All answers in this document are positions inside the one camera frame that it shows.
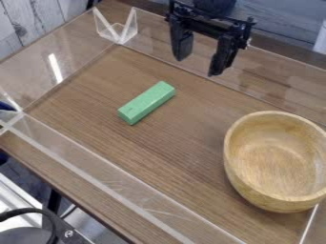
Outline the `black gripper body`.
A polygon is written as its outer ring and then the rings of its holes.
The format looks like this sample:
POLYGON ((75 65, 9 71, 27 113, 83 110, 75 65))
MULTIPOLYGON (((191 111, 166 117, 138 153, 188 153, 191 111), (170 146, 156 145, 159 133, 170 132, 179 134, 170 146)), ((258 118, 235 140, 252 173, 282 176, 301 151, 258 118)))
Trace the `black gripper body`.
POLYGON ((170 0, 166 21, 174 17, 184 28, 215 40, 223 35, 235 38, 236 47, 246 49, 251 40, 251 30, 256 24, 252 16, 232 12, 236 0, 170 0))

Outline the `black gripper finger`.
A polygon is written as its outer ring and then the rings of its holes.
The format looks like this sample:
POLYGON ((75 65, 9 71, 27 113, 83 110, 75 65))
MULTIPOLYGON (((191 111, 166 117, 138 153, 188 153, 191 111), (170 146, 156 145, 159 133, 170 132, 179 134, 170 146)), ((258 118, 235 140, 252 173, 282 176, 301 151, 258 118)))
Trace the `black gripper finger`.
POLYGON ((231 66, 234 57, 236 56, 238 48, 235 38, 230 35, 223 35, 218 40, 216 52, 211 57, 208 76, 220 75, 231 66))
POLYGON ((192 52, 194 33, 184 28, 182 21, 172 17, 170 19, 170 34, 172 53, 176 61, 182 61, 192 52))

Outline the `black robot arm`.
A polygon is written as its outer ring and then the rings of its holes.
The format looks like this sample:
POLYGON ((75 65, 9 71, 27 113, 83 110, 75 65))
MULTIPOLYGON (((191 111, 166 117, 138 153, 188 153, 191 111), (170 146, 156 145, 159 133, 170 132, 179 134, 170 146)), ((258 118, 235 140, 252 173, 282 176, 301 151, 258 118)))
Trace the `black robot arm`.
POLYGON ((172 54, 176 61, 192 53, 194 33, 218 41, 216 52, 211 56, 207 75, 220 75, 234 61, 238 50, 250 44, 254 17, 230 17, 236 0, 192 0, 191 4, 170 0, 166 21, 170 25, 172 54))

